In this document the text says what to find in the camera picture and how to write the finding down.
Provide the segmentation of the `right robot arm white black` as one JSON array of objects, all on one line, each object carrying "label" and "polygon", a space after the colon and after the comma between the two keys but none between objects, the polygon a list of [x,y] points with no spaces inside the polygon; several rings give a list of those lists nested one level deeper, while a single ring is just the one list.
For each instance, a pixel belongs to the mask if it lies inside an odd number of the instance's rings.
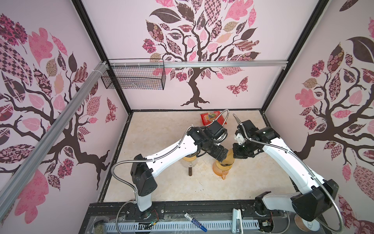
[{"label": "right robot arm white black", "polygon": [[235,140],[234,158],[253,158],[264,152],[278,163],[296,186],[296,192],[291,194],[264,192],[257,196],[258,213],[287,211],[312,222],[333,207],[338,184],[333,179],[324,179],[307,166],[271,127],[258,129],[250,120],[238,121]]}]

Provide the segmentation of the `green glass dripper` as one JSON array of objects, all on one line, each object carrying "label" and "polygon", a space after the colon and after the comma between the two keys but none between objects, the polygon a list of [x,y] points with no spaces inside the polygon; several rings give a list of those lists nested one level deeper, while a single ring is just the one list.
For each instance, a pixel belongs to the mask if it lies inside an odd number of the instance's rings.
[{"label": "green glass dripper", "polygon": [[219,161],[215,162],[216,167],[222,171],[230,170],[233,164],[234,164],[234,161],[227,161],[227,160],[224,160],[222,162],[219,162]]}]

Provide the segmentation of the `orange glass pitcher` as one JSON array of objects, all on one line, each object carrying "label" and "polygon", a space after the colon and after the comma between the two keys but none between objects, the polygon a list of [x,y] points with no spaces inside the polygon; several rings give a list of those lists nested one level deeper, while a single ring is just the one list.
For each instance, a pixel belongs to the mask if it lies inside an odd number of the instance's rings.
[{"label": "orange glass pitcher", "polygon": [[221,164],[216,164],[214,163],[213,166],[213,172],[222,178],[222,180],[225,180],[227,175],[229,174],[230,169],[232,168],[232,165],[224,165],[222,166]]}]

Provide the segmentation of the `clear glass carafe brown handle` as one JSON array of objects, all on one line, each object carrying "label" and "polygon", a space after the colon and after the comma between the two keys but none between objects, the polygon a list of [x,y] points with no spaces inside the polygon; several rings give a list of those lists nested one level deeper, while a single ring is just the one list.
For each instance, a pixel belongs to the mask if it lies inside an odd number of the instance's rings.
[{"label": "clear glass carafe brown handle", "polygon": [[188,176],[193,176],[193,169],[194,169],[195,165],[197,164],[197,159],[195,159],[195,160],[185,160],[185,159],[182,159],[181,164],[185,168],[187,168],[187,170],[188,170]]}]

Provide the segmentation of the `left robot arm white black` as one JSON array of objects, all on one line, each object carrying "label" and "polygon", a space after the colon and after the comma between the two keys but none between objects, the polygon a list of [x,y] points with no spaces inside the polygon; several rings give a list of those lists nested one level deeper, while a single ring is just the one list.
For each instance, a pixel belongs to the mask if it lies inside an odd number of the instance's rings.
[{"label": "left robot arm white black", "polygon": [[152,192],[157,188],[155,178],[180,159],[202,151],[219,162],[225,160],[228,149],[221,143],[227,136],[227,129],[217,122],[203,127],[190,126],[181,139],[168,148],[147,157],[136,156],[130,175],[136,188],[139,211],[144,212],[152,206]]}]

